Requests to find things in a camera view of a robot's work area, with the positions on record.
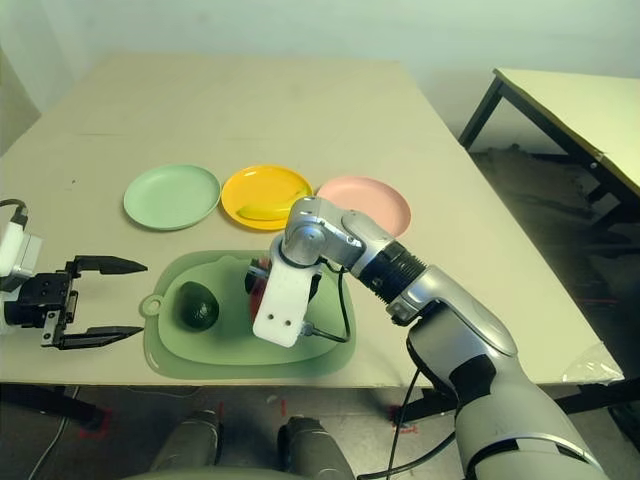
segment white wall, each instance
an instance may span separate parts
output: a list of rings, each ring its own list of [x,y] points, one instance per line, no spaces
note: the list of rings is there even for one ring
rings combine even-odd
[[[4,15],[0,41],[41,109],[114,50],[397,59],[455,134],[496,66],[640,76],[638,0],[13,3],[21,20]],[[476,148],[514,141],[546,147],[516,112],[500,110]]]

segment green cutting board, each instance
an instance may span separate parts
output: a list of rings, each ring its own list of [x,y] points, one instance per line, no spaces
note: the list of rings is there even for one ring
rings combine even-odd
[[[176,378],[272,378],[313,376],[342,367],[354,350],[353,309],[345,299],[352,340],[336,344],[319,337],[302,337],[284,348],[255,337],[249,316],[244,278],[251,258],[266,252],[210,251],[186,255],[161,275],[154,293],[143,300],[146,317],[145,356],[154,370]],[[193,332],[175,318],[177,290],[187,281],[207,287],[218,299],[215,325]],[[336,275],[325,270],[318,292],[309,304],[307,321],[341,335],[344,332]]]

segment green plate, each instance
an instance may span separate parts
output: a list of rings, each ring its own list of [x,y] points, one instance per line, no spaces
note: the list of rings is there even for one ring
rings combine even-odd
[[[124,194],[124,209],[154,230],[179,230],[209,215],[220,199],[220,182],[196,165],[167,165],[136,178]]]
[[[355,319],[348,289],[345,303],[352,339],[336,344],[319,337],[303,337],[284,348],[255,337],[249,318],[244,275],[256,251],[196,252],[175,260],[162,273],[152,295],[140,305],[146,318],[145,357],[158,373],[184,379],[285,378],[324,375],[344,366],[353,354]],[[210,329],[192,332],[173,316],[176,290],[196,281],[214,293],[220,318]],[[309,304],[307,320],[319,328],[342,334],[336,276],[323,272],[318,293]]]

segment black cable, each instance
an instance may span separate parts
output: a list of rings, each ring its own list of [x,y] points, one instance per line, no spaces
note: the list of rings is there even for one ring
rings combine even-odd
[[[438,445],[433,447],[431,450],[429,450],[427,453],[425,453],[421,457],[418,457],[409,463],[405,463],[404,465],[400,465],[399,467],[394,467],[390,470],[383,470],[381,472],[365,473],[364,475],[358,475],[357,480],[375,480],[378,478],[385,477],[387,475],[396,475],[398,473],[411,470],[412,468],[416,468],[417,466],[422,465],[423,463],[431,460],[433,457],[435,457],[440,452],[442,452],[445,448],[451,445],[451,442],[453,442],[455,438],[456,438],[455,432],[451,432],[449,436],[447,436]]]
[[[329,261],[326,258],[322,258],[320,261],[324,263],[327,266],[327,268],[331,270],[333,273],[340,273],[342,270],[344,270],[344,267],[341,267],[339,269],[333,268],[333,266],[329,263]]]
[[[340,310],[342,311],[342,320],[344,320],[344,337],[338,337],[337,335],[333,335],[331,333],[325,332],[324,330],[320,330],[319,328],[312,327],[311,335],[316,335],[318,337],[326,338],[327,340],[332,340],[337,343],[347,343],[351,340],[351,325],[349,324],[349,315],[347,314],[347,306],[344,301],[344,274],[346,273],[346,269],[344,267],[340,268],[340,270],[334,270],[327,262],[325,262],[327,268],[332,272],[338,274],[338,297],[340,298]]]
[[[26,208],[26,204],[22,200],[18,200],[17,198],[7,198],[6,200],[0,201],[0,207],[6,207],[9,205],[16,205],[20,208]]]
[[[391,453],[389,454],[389,466],[387,467],[387,480],[389,480],[389,477],[391,476],[391,473],[389,472],[393,468],[393,459],[396,456],[396,447],[398,445],[398,437],[400,436],[400,429],[402,428],[402,422],[404,421],[404,414],[406,413],[407,405],[409,404],[409,397],[411,396],[411,392],[413,391],[413,387],[415,387],[419,376],[420,376],[420,369],[416,368],[416,373],[413,374],[413,378],[411,379],[409,388],[407,388],[407,393],[404,396],[404,400],[402,401],[402,407],[400,408],[400,416],[396,421],[396,431],[393,434],[393,443],[391,444]]]
[[[78,396],[79,391],[80,391],[80,386],[77,386],[73,391],[71,398],[75,399]],[[42,455],[38,459],[38,462],[33,467],[33,470],[31,470],[31,473],[29,474],[29,477],[27,478],[27,480],[34,480],[36,478],[36,476],[40,472],[40,469],[44,465],[44,462],[47,460],[47,458],[51,454],[51,451],[56,446],[56,444],[58,443],[58,440],[60,440],[60,437],[62,436],[65,429],[67,428],[67,423],[69,423],[69,419],[67,417],[64,417],[62,420],[60,420],[60,423],[58,425],[58,430],[56,431],[56,434],[54,435],[53,440],[51,440],[51,443],[49,443],[49,446],[45,449],[45,451],[42,453]]]
[[[28,220],[26,203],[24,203],[22,200],[18,200],[17,198],[8,198],[6,200],[0,201],[0,207],[8,207],[10,205],[16,206],[16,211],[11,217],[11,222],[21,225],[24,229]]]

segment table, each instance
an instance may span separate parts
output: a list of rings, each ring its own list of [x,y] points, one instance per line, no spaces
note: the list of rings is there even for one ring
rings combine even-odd
[[[469,149],[502,98],[522,112],[620,204],[594,227],[640,218],[640,79],[498,68],[459,137]]]
[[[387,181],[407,198],[401,241],[458,279],[511,330],[533,381],[583,381],[577,365],[598,338],[468,154],[399,63],[388,61],[127,54],[108,58],[9,150],[4,197],[24,199],[29,231],[45,239],[38,268],[76,254],[117,255],[145,273],[78,280],[76,322],[144,325],[140,301],[186,253],[267,249],[216,209],[176,232],[135,226],[122,209],[131,180],[168,163],[193,163],[221,181],[252,164],[281,164],[318,187],[338,175]],[[200,384],[324,387],[407,385],[407,330],[348,279],[357,347],[341,370],[316,378],[209,380]],[[104,348],[43,349],[39,332],[0,337],[0,381],[184,385],[146,363],[142,334]],[[591,380],[611,374],[596,372]],[[422,386],[429,385],[421,380]]]

